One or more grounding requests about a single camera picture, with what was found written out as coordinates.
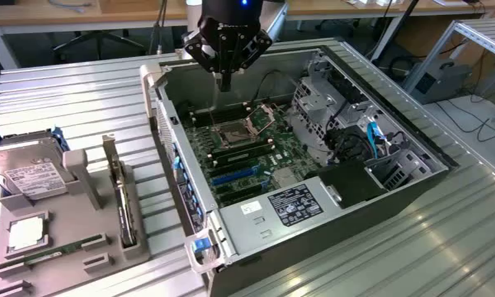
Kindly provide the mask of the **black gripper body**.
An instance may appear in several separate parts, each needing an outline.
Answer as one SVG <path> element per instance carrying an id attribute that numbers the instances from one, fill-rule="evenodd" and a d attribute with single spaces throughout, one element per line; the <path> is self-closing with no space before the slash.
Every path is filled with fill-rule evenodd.
<path id="1" fill-rule="evenodd" d="M 209 0 L 202 2 L 199 31 L 206 39 L 217 39 L 219 31 L 233 29 L 246 38 L 261 32 L 263 1 Z"/>

